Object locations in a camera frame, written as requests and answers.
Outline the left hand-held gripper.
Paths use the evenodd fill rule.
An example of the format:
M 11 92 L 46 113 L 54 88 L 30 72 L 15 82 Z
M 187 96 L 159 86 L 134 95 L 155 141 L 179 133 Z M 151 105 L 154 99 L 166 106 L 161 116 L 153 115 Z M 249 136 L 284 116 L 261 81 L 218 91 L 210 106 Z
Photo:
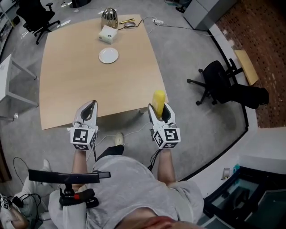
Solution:
M 85 103 L 76 111 L 76 123 L 74 123 L 73 127 L 67 128 L 67 131 L 70 133 L 70 143 L 76 150 L 94 150 L 98 132 L 98 126 L 96 126 L 97 108 L 98 103 L 96 100 Z

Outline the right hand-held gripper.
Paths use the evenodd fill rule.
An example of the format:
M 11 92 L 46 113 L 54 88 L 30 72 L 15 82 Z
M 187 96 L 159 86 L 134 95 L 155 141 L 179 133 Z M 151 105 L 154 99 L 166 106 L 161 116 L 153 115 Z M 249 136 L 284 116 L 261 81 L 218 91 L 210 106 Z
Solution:
M 156 115 L 156 111 L 151 103 L 147 106 L 150 122 L 153 124 L 153 140 L 159 149 L 172 149 L 181 142 L 180 129 L 176 125 L 175 113 L 168 103 L 164 103 L 161 118 L 165 122 L 159 126 L 162 120 Z

